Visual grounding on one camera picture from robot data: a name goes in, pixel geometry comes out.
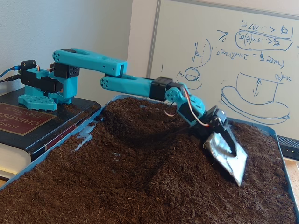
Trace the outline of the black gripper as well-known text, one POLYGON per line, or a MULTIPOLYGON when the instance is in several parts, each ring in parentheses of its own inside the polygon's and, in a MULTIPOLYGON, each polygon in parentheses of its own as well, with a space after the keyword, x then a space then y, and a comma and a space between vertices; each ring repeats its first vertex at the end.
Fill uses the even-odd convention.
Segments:
POLYGON ((247 153, 235 140, 230 129, 227 117, 223 110, 216 105, 205 111, 203 116, 191 127, 190 132, 195 136, 209 136, 204 142, 204 149, 233 177, 238 186, 241 186, 247 153))

